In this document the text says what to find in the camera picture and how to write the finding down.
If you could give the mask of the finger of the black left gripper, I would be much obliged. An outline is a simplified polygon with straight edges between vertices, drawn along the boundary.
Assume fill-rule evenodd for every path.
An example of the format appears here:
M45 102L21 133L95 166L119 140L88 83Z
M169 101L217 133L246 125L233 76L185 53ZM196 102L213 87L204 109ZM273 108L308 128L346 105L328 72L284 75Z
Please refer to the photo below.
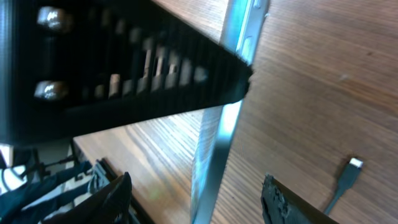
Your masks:
M242 99L252 68L152 1L34 1L21 131L89 134Z

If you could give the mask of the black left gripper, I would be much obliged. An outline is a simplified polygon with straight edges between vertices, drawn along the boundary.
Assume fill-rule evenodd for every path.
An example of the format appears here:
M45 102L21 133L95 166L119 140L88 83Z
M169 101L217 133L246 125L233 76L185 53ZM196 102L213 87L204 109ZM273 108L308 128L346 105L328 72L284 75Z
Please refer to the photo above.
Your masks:
M31 145L37 74L37 1L1 1L1 142Z

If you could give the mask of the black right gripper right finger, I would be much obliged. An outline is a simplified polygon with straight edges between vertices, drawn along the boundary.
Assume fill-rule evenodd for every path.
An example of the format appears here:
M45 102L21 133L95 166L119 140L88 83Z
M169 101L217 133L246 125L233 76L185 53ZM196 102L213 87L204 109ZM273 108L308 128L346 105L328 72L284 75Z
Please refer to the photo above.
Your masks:
M338 224L269 174L262 185L261 203L265 224Z

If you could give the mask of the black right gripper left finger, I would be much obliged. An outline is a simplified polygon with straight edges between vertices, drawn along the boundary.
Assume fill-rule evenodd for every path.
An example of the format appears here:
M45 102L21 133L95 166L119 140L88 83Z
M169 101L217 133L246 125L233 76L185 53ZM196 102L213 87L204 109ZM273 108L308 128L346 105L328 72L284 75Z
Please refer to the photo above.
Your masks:
M119 176L77 207L61 213L45 224L129 223L132 182L128 172Z

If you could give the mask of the light blue Galaxy smartphone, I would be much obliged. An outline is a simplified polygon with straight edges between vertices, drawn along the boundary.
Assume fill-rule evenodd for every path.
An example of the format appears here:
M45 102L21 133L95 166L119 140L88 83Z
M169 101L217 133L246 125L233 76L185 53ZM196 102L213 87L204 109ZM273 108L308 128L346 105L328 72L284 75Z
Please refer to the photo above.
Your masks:
M252 65L271 0L230 1L220 43ZM192 164L190 223L211 222L243 100L203 112Z

